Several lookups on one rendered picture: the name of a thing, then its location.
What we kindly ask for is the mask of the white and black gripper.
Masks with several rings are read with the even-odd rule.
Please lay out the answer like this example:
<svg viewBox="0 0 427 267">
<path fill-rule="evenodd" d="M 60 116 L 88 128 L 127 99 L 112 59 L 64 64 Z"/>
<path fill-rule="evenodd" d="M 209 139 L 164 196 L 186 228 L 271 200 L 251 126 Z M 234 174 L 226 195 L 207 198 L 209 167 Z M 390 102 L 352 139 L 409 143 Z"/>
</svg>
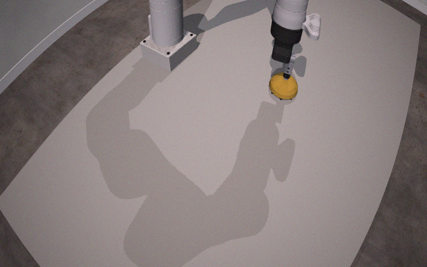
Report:
<svg viewBox="0 0 427 267">
<path fill-rule="evenodd" d="M 272 59 L 285 63 L 284 73 L 291 75 L 296 57 L 292 53 L 293 46 L 300 42 L 303 30 L 310 39 L 319 39 L 321 17 L 316 13 L 306 15 L 306 11 L 289 12 L 276 2 L 271 18 L 271 35 L 275 39 Z"/>
</svg>

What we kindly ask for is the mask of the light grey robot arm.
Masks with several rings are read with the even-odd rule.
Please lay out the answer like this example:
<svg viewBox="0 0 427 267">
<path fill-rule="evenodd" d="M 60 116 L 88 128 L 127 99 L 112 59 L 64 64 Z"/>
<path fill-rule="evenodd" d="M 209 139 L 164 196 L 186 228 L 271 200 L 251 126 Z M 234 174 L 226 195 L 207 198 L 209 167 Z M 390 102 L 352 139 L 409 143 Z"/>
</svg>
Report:
<svg viewBox="0 0 427 267">
<path fill-rule="evenodd" d="M 294 13 L 307 9 L 309 0 L 276 0 L 277 4 Z M 180 43 L 183 35 L 183 0 L 149 0 L 148 23 L 150 37 L 160 47 L 171 47 Z"/>
</svg>

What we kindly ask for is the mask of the yellow dome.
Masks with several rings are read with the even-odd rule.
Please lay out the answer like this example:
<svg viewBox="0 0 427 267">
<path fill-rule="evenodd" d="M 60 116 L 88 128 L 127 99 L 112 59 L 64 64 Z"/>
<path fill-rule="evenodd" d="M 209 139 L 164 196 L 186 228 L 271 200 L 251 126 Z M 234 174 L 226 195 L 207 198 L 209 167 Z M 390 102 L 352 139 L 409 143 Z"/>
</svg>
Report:
<svg viewBox="0 0 427 267">
<path fill-rule="evenodd" d="M 297 95 L 298 85 L 295 79 L 286 73 L 277 73 L 272 76 L 269 87 L 271 93 L 280 100 L 292 100 Z"/>
</svg>

